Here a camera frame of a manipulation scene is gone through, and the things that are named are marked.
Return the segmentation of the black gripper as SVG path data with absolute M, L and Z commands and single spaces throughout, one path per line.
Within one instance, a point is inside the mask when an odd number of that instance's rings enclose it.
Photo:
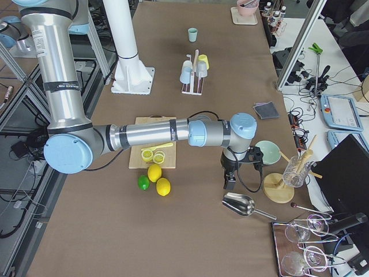
M 236 184 L 235 171 L 239 168 L 237 157 L 228 148 L 224 148 L 220 159 L 224 169 L 224 189 L 234 190 Z

